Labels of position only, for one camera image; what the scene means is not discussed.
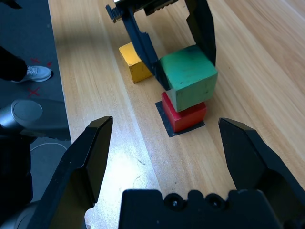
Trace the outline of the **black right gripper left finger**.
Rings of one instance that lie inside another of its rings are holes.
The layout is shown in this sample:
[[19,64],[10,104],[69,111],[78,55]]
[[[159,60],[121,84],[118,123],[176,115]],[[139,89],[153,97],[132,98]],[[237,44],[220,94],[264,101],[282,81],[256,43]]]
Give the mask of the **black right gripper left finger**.
[[80,229],[98,202],[107,165],[113,117],[92,121],[61,158],[29,229]]

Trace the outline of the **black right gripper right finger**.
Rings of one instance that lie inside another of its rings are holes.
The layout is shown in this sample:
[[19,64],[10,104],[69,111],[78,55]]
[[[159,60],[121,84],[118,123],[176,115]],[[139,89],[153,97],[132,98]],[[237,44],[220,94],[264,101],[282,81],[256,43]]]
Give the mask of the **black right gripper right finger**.
[[258,132],[238,121],[218,121],[227,168],[237,189],[261,191],[282,225],[305,223],[305,191]]

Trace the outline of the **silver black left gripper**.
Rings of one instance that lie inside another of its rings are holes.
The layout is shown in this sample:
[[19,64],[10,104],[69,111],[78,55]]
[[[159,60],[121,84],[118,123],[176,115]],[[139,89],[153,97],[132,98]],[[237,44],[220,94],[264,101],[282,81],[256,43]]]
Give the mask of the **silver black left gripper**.
[[[145,14],[148,16],[177,1],[178,0],[115,0],[114,8],[111,8],[110,5],[106,5],[105,7],[114,23],[119,20],[123,21],[137,55],[165,90],[170,89],[166,74],[149,35],[140,31],[134,14],[144,9]],[[215,66],[216,42],[214,20],[208,2],[206,0],[186,0],[185,3],[189,11],[189,16],[186,21],[194,41],[209,61]]]

